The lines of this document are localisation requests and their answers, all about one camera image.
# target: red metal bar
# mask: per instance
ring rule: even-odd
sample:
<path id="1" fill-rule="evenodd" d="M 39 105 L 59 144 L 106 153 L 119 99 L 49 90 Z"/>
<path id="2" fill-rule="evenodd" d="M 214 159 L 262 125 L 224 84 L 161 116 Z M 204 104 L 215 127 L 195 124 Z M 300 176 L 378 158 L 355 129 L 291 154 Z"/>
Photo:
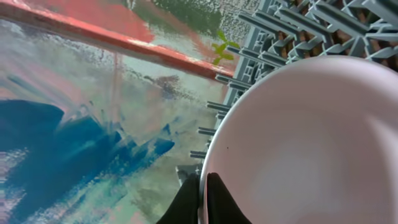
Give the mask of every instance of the red metal bar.
<path id="1" fill-rule="evenodd" d="M 94 44 L 128 56 L 214 79 L 233 76 L 231 70 L 189 57 L 165 47 L 108 31 L 74 18 L 28 6 L 21 0 L 0 0 L 0 18 L 23 22 L 68 38 Z"/>

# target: gray plastic grate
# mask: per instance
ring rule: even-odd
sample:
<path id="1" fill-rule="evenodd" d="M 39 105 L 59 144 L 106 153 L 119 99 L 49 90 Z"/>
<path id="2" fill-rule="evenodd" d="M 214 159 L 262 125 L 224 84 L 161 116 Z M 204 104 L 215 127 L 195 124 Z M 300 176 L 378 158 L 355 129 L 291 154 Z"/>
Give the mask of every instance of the gray plastic grate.
<path id="1" fill-rule="evenodd" d="M 244 47 L 227 47 L 242 57 L 233 78 L 216 77 L 229 86 L 228 94 L 223 105 L 208 102 L 218 120 L 214 129 L 199 128 L 202 134 L 214 135 L 251 85 L 298 60 L 349 55 L 398 71 L 398 0 L 262 0 L 255 13 L 240 12 L 237 18 L 252 28 Z M 191 156 L 203 159 L 205 152 Z"/>

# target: painted wall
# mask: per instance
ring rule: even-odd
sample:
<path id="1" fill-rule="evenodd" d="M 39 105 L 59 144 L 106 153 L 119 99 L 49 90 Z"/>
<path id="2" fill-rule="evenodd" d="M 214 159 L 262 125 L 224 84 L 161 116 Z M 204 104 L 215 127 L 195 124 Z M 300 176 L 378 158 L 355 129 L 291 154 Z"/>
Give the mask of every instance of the painted wall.
<path id="1" fill-rule="evenodd" d="M 118 34 L 167 47 L 212 62 L 217 31 L 243 43 L 249 26 L 236 19 L 240 10 L 253 12 L 259 0 L 19 0 L 34 9 L 69 16 Z M 222 66 L 234 70 L 233 61 Z"/>
<path id="2" fill-rule="evenodd" d="M 223 86 L 0 20 L 6 223 L 154 223 Z"/>

